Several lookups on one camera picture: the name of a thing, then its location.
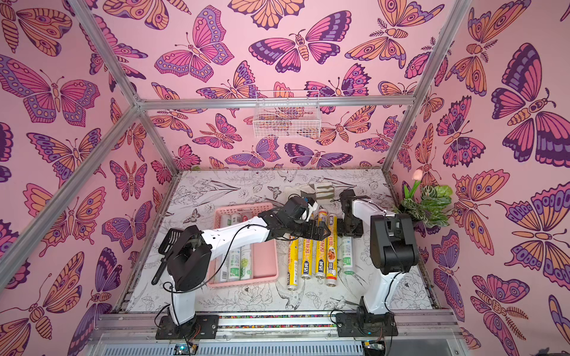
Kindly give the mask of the white green plastic wrap roll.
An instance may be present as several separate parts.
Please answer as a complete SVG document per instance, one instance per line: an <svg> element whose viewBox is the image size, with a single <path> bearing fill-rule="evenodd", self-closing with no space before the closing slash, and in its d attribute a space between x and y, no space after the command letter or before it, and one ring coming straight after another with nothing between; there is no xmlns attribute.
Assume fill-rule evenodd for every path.
<svg viewBox="0 0 570 356"><path fill-rule="evenodd" d="M241 223L243 221L239 213L232 214L232 225ZM234 282L240 280L240 259L241 248L231 249L229 252L229 265L228 265L228 281Z"/></svg>
<svg viewBox="0 0 570 356"><path fill-rule="evenodd" d="M252 279L252 246L244 245L240 248L240 280Z"/></svg>

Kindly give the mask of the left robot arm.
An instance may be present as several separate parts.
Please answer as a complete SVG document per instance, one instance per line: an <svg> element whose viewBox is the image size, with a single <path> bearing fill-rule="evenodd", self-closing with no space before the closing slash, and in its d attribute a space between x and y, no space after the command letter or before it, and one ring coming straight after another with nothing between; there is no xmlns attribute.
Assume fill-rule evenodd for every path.
<svg viewBox="0 0 570 356"><path fill-rule="evenodd" d="M163 288L169 293L169 314L175 326L193 322L195 292L209 279L209 265L217 257L226 260L229 252L246 245L292 237L314 241L326 240L326 223L311 218L312 208L285 206L259 213L252 219L218 229L201 230L196 225L185 228L165 256L168 279Z"/></svg>

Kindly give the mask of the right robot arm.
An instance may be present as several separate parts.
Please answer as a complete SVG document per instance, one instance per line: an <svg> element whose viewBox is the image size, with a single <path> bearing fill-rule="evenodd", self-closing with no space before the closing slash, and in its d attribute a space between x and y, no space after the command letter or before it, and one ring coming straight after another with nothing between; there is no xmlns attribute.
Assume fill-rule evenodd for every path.
<svg viewBox="0 0 570 356"><path fill-rule="evenodd" d="M363 319L390 312L399 282L419 262L414 224L408 214L389 211L353 191L340 197L343 218L338 224L342 237L370 238L370 257L376 274L361 298Z"/></svg>

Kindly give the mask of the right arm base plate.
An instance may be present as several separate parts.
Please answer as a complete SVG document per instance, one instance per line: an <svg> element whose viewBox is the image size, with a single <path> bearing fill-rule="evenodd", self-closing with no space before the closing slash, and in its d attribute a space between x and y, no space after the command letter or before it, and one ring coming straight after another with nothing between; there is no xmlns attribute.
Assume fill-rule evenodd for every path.
<svg viewBox="0 0 570 356"><path fill-rule="evenodd" d="M358 314L356 312L337 312L331 316L339 337L380 338L396 337L399 331L392 313Z"/></svg>

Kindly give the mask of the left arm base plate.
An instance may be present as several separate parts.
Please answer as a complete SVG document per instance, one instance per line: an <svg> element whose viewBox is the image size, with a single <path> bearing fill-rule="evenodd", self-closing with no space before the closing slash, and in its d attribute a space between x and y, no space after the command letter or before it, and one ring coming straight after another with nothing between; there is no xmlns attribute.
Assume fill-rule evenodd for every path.
<svg viewBox="0 0 570 356"><path fill-rule="evenodd" d="M215 339L218 332L220 317L217 314L197 314L190 321L178 325L170 315L160 319L155 339L159 341L172 340L210 340Z"/></svg>

